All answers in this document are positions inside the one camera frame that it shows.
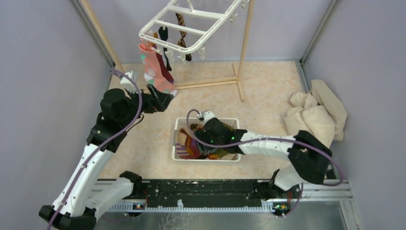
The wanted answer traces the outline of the olive green striped sock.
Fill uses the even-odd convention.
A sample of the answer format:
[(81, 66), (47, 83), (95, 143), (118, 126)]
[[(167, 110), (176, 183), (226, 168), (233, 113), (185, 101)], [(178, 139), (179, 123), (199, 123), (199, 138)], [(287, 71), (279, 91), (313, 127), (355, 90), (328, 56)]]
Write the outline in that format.
[[(207, 125), (204, 129), (210, 137), (210, 144), (213, 145), (230, 144), (230, 139), (235, 130), (234, 127), (222, 122), (215, 125)], [(232, 160), (233, 158), (234, 155), (223, 148), (217, 148), (214, 152), (208, 155), (208, 159), (210, 160)]]

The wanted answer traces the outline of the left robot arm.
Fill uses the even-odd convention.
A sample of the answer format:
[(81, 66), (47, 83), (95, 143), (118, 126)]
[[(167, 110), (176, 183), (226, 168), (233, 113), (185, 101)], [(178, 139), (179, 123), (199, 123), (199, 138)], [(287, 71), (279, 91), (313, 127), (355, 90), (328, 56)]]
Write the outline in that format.
[(91, 191), (134, 122), (145, 113), (165, 111), (174, 98), (151, 84), (147, 88), (148, 93), (114, 88), (104, 94), (101, 112), (70, 180), (57, 199), (39, 211), (49, 228), (92, 230), (103, 214), (121, 199), (146, 197), (142, 177), (130, 171), (121, 173), (98, 194), (91, 195)]

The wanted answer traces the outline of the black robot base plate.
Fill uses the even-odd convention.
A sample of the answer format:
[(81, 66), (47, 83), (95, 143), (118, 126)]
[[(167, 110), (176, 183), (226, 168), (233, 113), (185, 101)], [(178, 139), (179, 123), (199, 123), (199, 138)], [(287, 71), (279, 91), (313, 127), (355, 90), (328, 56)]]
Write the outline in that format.
[(276, 216), (287, 214), (301, 187), (288, 191), (270, 180), (181, 180), (153, 179), (135, 185), (136, 191), (125, 199), (140, 200), (137, 210), (189, 211), (266, 211)]

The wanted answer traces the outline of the white plastic basket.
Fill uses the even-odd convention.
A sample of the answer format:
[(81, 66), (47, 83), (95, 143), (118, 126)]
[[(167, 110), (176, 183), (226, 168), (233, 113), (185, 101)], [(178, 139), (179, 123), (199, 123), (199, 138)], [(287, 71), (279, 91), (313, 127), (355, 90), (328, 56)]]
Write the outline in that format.
[(177, 162), (200, 163), (200, 164), (232, 164), (241, 161), (238, 154), (229, 154), (222, 149), (205, 155), (200, 152), (198, 142), (191, 136), (190, 130), (202, 129), (203, 123), (197, 118), (177, 118), (175, 121), (174, 138), (172, 146), (172, 159)]

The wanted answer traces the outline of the maroon striped beige sock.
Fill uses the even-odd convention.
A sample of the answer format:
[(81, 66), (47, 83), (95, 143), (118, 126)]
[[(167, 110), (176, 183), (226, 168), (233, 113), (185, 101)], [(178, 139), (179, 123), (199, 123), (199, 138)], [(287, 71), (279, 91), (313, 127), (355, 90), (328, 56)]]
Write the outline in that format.
[(197, 141), (184, 128), (180, 128), (176, 133), (175, 154), (184, 160), (195, 160), (202, 155), (198, 149)]

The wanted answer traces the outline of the white plastic sock hanger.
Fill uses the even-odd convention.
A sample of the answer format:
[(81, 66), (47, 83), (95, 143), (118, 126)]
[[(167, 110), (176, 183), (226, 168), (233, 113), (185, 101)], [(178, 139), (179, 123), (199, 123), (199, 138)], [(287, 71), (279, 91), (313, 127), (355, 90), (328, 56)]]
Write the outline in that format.
[(197, 52), (200, 59), (206, 57), (204, 44), (227, 21), (233, 24), (238, 15), (237, 8), (248, 9), (241, 59), (245, 58), (246, 41), (251, 26), (253, 0), (232, 0), (223, 12), (201, 11), (194, 8), (192, 1), (185, 1), (186, 7), (171, 0), (140, 31), (141, 42), (162, 55), (169, 63), (179, 59), (182, 63)]

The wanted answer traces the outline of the pink patterned sock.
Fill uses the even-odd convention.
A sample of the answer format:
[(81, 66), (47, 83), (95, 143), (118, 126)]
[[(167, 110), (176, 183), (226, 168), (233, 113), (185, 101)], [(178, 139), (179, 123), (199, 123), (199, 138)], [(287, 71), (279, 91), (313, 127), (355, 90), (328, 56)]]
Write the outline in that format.
[(140, 43), (138, 45), (141, 60), (144, 66), (144, 78), (148, 84), (152, 84), (158, 91), (170, 93), (173, 96), (177, 94), (177, 88), (168, 82), (162, 75), (156, 52), (151, 46)]

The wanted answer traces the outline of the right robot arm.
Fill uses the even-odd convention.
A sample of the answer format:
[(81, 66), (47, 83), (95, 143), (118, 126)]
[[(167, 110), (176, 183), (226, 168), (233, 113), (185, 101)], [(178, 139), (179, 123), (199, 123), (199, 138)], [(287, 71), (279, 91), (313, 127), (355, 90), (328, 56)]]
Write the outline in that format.
[(278, 138), (230, 129), (219, 119), (211, 118), (193, 134), (204, 153), (223, 149), (230, 154), (261, 154), (289, 161), (289, 166), (276, 170), (272, 176), (270, 193), (274, 197), (283, 197), (304, 182), (323, 184), (332, 156), (327, 146), (305, 130)]

